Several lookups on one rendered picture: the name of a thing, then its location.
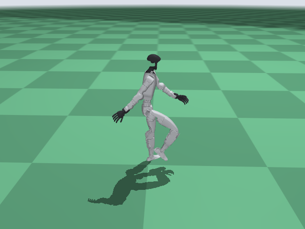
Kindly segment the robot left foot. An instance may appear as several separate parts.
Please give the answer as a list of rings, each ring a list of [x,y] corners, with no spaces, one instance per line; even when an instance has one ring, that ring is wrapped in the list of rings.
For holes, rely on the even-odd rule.
[[[153,158],[148,157],[146,160],[147,160],[147,161],[151,161],[151,160],[160,158],[159,155],[153,155],[153,156],[154,156]]]

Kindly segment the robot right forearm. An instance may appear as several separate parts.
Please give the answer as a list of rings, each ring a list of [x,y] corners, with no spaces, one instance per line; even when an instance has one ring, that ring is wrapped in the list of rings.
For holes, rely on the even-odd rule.
[[[126,107],[124,107],[124,110],[127,112],[128,110],[131,110],[133,109],[133,106],[135,106],[139,100],[142,98],[142,94],[141,93],[138,93],[136,94],[133,99],[130,101],[130,103],[127,104]]]

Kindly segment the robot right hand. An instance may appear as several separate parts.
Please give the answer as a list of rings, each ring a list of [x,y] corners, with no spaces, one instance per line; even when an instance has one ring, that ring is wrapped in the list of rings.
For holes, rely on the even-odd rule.
[[[123,117],[124,117],[124,114],[126,114],[126,113],[128,113],[130,110],[128,110],[127,112],[124,110],[124,108],[122,109],[122,111],[118,111],[117,113],[115,113],[112,117],[113,117],[113,120],[114,120],[114,118],[115,118],[115,120],[116,120],[116,123],[118,122],[118,120],[121,118],[121,121],[120,121],[120,123],[122,122],[122,119],[123,119]],[[115,117],[114,117],[115,116]],[[115,121],[114,120],[114,121]]]

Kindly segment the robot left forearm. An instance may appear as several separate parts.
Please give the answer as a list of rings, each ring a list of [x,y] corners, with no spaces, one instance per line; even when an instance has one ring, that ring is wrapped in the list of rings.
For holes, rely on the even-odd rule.
[[[165,85],[164,85],[163,92],[166,93],[168,96],[170,96],[172,98],[176,98],[177,97],[176,95],[173,94],[174,92],[169,90]]]

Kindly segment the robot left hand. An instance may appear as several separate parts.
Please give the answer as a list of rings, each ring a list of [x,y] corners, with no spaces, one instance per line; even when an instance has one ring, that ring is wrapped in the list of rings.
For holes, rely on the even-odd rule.
[[[184,105],[185,105],[186,101],[187,101],[186,104],[188,103],[189,100],[188,100],[187,96],[185,96],[185,95],[178,95],[176,93],[173,93],[173,94],[177,96],[175,99],[178,99],[178,100],[182,101],[184,103]]]

